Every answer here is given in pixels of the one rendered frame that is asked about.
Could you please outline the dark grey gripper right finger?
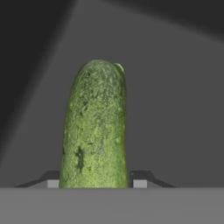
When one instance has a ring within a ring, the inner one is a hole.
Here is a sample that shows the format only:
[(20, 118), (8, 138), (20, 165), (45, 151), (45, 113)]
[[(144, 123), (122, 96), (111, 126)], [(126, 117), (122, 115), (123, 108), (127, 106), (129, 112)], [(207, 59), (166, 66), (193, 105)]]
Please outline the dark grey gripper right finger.
[(171, 184), (156, 178), (152, 171), (131, 171), (129, 186), (131, 188), (172, 187)]

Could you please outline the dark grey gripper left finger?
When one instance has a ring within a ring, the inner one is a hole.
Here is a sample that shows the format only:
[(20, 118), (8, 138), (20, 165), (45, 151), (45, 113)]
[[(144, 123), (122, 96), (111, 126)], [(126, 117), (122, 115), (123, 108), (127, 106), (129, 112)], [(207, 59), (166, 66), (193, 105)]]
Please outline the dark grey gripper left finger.
[(17, 185), (17, 187), (35, 187), (35, 188), (58, 188), (60, 182), (59, 171), (47, 171), (40, 178), (27, 183)]

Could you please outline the green cucumber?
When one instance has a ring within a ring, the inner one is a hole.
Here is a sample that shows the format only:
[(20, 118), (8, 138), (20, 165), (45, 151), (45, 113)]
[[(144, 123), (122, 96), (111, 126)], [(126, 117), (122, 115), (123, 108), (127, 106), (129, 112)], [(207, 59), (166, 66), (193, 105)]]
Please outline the green cucumber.
[(126, 188), (123, 67), (93, 59), (75, 76), (66, 105), (60, 188)]

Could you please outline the grey sink basin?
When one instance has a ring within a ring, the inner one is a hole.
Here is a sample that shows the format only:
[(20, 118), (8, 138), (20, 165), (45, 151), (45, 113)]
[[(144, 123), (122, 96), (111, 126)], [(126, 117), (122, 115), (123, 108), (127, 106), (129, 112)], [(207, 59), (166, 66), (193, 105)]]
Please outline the grey sink basin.
[(60, 168), (72, 81), (123, 65), (127, 162), (224, 187), (224, 0), (0, 0), (0, 186)]

